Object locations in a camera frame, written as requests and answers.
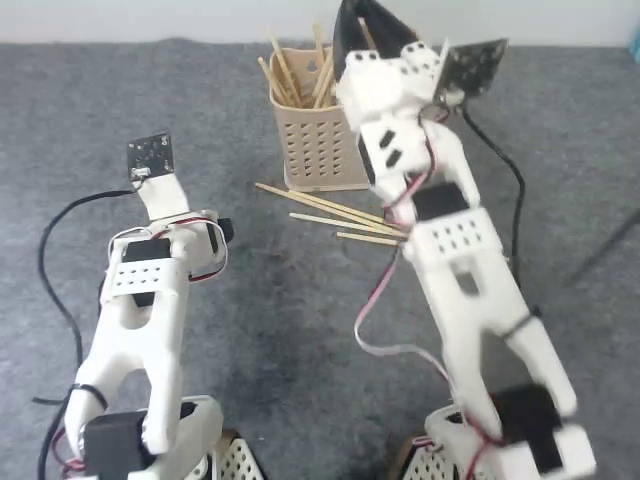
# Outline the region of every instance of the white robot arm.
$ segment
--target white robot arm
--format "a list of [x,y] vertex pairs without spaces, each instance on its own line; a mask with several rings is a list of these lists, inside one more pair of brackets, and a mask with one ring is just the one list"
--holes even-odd
[[[334,32],[336,96],[358,135],[372,190],[410,230],[403,254],[442,335],[454,400],[467,423],[465,429],[434,420],[449,410],[428,419],[429,434],[463,468],[481,436],[501,443],[486,455],[499,479],[581,478],[595,461],[584,430],[565,423],[576,411],[574,390],[514,281],[460,140],[422,114],[482,93],[505,48],[504,40],[456,49],[445,43],[438,54],[375,1],[344,0]],[[502,337],[524,361],[532,385],[489,395],[480,369],[484,332]],[[527,419],[533,415],[537,425]],[[461,440],[465,432],[469,438]]]
[[[101,313],[69,395],[66,435],[85,478],[215,478],[206,475],[216,472],[222,411],[210,397],[181,398],[180,353],[189,283],[224,268],[230,223],[190,210],[168,134],[131,142],[128,159],[151,224],[110,242]],[[209,265],[217,269],[196,275]],[[134,370],[148,376],[148,408],[105,414]]]

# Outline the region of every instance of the bamboo skewer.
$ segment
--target bamboo skewer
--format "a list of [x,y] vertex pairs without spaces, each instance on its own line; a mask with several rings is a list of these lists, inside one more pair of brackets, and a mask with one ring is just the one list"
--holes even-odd
[[327,95],[327,91],[329,90],[329,86],[331,85],[331,82],[333,82],[333,65],[329,67],[329,71],[327,72],[322,82],[322,86],[320,87],[318,96],[316,97],[316,100],[313,103],[313,108],[320,108],[320,105],[324,104],[324,97]]
[[380,223],[389,228],[394,228],[393,225],[390,225],[384,221],[382,217],[376,217],[375,215],[371,215],[370,213],[361,212],[360,210],[356,210],[355,208],[345,207],[344,205],[340,205],[339,203],[330,202],[329,200],[325,200],[324,198],[314,197],[313,195],[309,195],[308,193],[302,192],[293,192],[289,191],[289,193],[295,197],[305,198],[315,203],[319,203],[321,205],[325,205],[327,207],[333,207],[337,210],[342,210],[343,212],[350,213],[352,215],[357,215],[358,217],[366,218],[367,220],[371,220],[372,222]]
[[322,27],[318,22],[313,22],[313,37],[316,41],[316,66],[321,69],[324,65],[324,47],[322,46]]
[[332,65],[333,65],[333,51],[329,52],[329,54],[327,55],[327,58],[325,59],[324,65],[322,65],[322,69],[320,70],[320,73],[318,73],[316,84],[313,87],[313,92],[311,93],[311,98],[313,98],[314,103],[317,100],[318,95],[320,94],[320,89],[322,88],[324,79],[329,73],[329,69],[332,67]]
[[364,18],[360,18],[359,21],[362,34],[364,35],[364,39],[367,42],[369,50],[377,50],[378,47],[376,47],[376,42],[373,41],[373,37],[371,36],[371,32],[369,31],[369,27],[367,27]]
[[359,235],[357,233],[337,232],[336,236],[338,238],[349,238],[351,240],[360,240],[361,242],[377,243],[379,245],[390,245],[393,247],[397,247],[398,245],[400,245],[400,242],[398,242],[397,240],[391,240],[389,238],[371,237],[369,235]]
[[267,77],[267,82],[269,83],[270,87],[273,89],[273,93],[276,94],[276,99],[286,107],[293,106],[293,100],[287,94],[287,91],[282,88],[282,85],[280,85],[280,82],[278,81],[276,76],[273,74],[269,66],[267,65],[267,62],[264,61],[264,58],[259,57],[258,63],[262,67],[262,71]]
[[307,220],[309,222],[324,223],[326,225],[334,225],[336,227],[351,228],[353,230],[362,230],[363,232],[371,232],[371,233],[378,233],[380,235],[390,235],[394,237],[407,238],[407,234],[404,232],[400,232],[400,231],[389,232],[386,230],[381,230],[379,228],[361,225],[359,223],[343,222],[341,220],[333,220],[331,218],[316,217],[313,215],[304,215],[302,213],[294,213],[294,212],[290,212],[289,216],[292,218],[297,218],[298,220]]
[[389,231],[389,232],[396,232],[397,231],[397,230],[395,230],[393,228],[390,228],[390,227],[387,227],[385,225],[380,225],[379,223],[372,222],[372,221],[367,220],[367,219],[362,218],[362,217],[358,217],[357,215],[352,215],[350,213],[343,212],[342,210],[338,210],[337,208],[328,207],[328,206],[322,205],[320,203],[316,203],[316,202],[313,202],[311,200],[307,200],[306,198],[297,197],[297,196],[291,194],[290,192],[285,192],[284,190],[280,190],[279,188],[275,188],[275,187],[272,187],[270,185],[265,185],[263,183],[256,183],[255,185],[256,185],[256,187],[261,188],[263,190],[266,190],[268,192],[275,193],[276,195],[280,195],[281,197],[285,197],[285,198],[288,198],[290,200],[295,200],[296,202],[302,203],[304,205],[308,205],[310,207],[317,208],[318,210],[322,210],[322,211],[327,212],[327,213],[332,213],[332,214],[334,214],[334,215],[336,215],[338,217],[343,217],[343,218],[346,218],[348,220],[352,220],[354,222],[361,223],[363,225],[367,225],[369,227],[377,228],[379,230],[385,230],[385,231]]
[[282,49],[280,48],[280,44],[278,43],[278,40],[276,40],[276,38],[271,35],[271,45],[273,45],[273,51],[276,54],[276,58],[278,59],[278,62],[280,63],[280,68],[282,69],[282,73],[284,74],[284,78],[287,81],[287,83],[289,84],[289,88],[291,89],[291,92],[293,93],[293,99],[294,99],[294,106],[298,107],[298,108],[302,108],[302,99],[300,98],[300,94],[298,93],[298,89],[296,88],[296,84],[293,81],[293,75],[291,74],[291,70],[289,70],[289,67],[287,66],[287,62],[284,59],[284,54],[282,53]]

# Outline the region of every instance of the perforated container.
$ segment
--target perforated container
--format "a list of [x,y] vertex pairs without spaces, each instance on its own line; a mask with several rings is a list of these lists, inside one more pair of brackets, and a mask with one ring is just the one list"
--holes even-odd
[[[330,48],[326,49],[325,54],[330,51]],[[309,97],[319,74],[315,64],[316,51],[284,48],[283,53],[298,80],[302,97]],[[271,55],[270,66],[281,85],[286,85],[274,55]],[[275,100],[273,90],[269,91],[269,99],[284,152],[284,181],[291,190],[311,192],[369,187],[354,135],[340,107],[285,107]]]

